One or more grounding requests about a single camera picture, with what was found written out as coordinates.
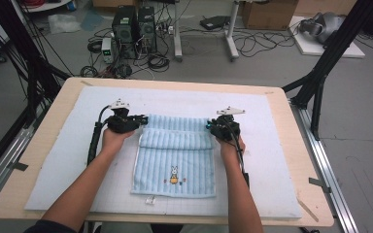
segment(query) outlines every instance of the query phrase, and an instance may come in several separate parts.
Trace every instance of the wooden table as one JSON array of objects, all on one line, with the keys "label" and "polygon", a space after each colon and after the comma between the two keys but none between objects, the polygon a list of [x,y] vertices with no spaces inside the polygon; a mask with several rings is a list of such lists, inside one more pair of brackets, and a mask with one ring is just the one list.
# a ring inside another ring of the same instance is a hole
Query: wooden table
[{"label": "wooden table", "polygon": [[[38,219],[44,212],[23,209],[59,130],[72,111],[84,86],[116,86],[148,89],[197,90],[265,95],[277,126],[288,162],[296,197],[302,211],[297,220],[263,219],[264,225],[331,226],[332,213],[319,186],[310,184],[317,178],[310,156],[299,132],[284,92],[278,87],[245,86],[210,83],[171,83],[128,80],[71,78],[60,90],[46,117],[19,162],[29,165],[24,171],[14,170],[0,193],[0,218]],[[87,220],[167,223],[227,224],[225,216],[158,216],[91,213]]]}]

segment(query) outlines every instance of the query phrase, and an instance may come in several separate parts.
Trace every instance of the gray floor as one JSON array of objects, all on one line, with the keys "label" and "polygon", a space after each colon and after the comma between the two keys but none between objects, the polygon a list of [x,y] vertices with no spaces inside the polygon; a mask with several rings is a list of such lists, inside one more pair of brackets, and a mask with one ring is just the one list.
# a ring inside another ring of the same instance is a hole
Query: gray floor
[{"label": "gray floor", "polygon": [[[69,14],[62,9],[48,12],[55,13]],[[77,11],[73,15],[82,21],[85,11]],[[199,19],[185,19],[181,25],[198,27]],[[237,23],[240,27],[242,22],[238,20]],[[79,74],[81,68],[87,65],[87,39],[95,31],[110,25],[111,21],[105,19],[94,31],[48,35],[47,38],[72,72]],[[364,51],[365,58],[342,58],[325,83],[320,133],[359,232],[373,232],[373,49],[359,42],[356,44]],[[142,71],[132,78],[284,86],[308,74],[319,59],[301,55],[294,46],[276,48],[251,58],[241,56],[231,63],[221,35],[195,33],[184,36],[183,45],[185,56],[182,63],[173,60],[173,51],[170,50],[168,57],[171,64],[167,72],[153,73],[152,76]],[[47,52],[52,57],[51,63],[63,69],[54,53]],[[14,68],[9,62],[0,63],[0,139],[24,106],[24,96]],[[0,232],[22,232],[32,222],[0,219]],[[265,229],[266,232],[300,232],[294,227]],[[342,232],[338,223],[320,228],[320,231]]]}]

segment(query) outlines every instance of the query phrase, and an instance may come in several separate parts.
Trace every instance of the light blue towel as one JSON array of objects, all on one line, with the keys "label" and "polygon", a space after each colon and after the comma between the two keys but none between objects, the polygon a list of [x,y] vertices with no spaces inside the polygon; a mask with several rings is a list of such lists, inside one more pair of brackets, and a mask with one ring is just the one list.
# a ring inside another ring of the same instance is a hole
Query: light blue towel
[{"label": "light blue towel", "polygon": [[215,196],[213,140],[207,118],[149,116],[135,164],[132,193]]}]

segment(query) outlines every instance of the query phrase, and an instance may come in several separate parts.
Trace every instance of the forearm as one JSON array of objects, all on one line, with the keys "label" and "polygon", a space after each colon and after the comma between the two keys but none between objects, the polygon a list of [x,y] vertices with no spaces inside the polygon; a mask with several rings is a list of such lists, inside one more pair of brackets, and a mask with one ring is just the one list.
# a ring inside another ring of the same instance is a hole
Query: forearm
[{"label": "forearm", "polygon": [[79,231],[114,157],[114,154],[101,151],[42,219],[56,221]]},{"label": "forearm", "polygon": [[242,175],[236,154],[225,157],[229,232],[263,232],[259,213]]}]

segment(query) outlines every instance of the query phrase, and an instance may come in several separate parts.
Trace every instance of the cardboard box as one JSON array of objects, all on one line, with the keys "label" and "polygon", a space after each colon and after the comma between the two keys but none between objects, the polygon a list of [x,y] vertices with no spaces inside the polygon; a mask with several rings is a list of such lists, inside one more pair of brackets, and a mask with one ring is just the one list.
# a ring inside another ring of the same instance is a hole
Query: cardboard box
[{"label": "cardboard box", "polygon": [[248,29],[287,30],[297,4],[298,0],[246,3],[242,20]]},{"label": "cardboard box", "polygon": [[137,0],[92,0],[96,8],[116,8],[119,5],[138,6]]},{"label": "cardboard box", "polygon": [[333,12],[336,15],[346,16],[355,3],[356,0],[299,0],[295,15],[313,17],[318,12]]}]

